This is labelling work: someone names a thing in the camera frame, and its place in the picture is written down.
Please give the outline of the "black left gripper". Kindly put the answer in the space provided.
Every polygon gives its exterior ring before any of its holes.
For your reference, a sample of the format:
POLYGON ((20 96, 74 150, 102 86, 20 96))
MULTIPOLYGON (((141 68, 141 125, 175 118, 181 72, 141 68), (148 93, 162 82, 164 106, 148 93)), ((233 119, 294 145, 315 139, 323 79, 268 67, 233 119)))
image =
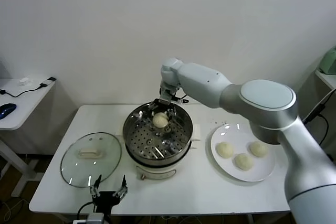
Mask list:
POLYGON ((101 175, 96 179, 94 184, 90 186, 91 197, 96 197, 94 200, 97 213, 110 215, 114 206, 120 203, 119 197, 124 197, 128 192, 127 181, 125 175, 123 176, 121 187, 117 191, 101 191, 99 192, 99 185, 101 182, 101 175))

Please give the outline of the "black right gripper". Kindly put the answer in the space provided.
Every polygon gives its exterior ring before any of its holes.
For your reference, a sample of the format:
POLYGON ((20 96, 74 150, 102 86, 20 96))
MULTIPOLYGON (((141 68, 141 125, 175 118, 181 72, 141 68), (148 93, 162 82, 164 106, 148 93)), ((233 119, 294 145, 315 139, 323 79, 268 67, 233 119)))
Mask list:
POLYGON ((177 111, 174 103, 162 102, 159 99, 155 99, 154 103, 150 103, 148 106, 149 115, 155 116, 157 113, 165 113, 168 117, 167 121, 170 122, 176 117, 177 111))

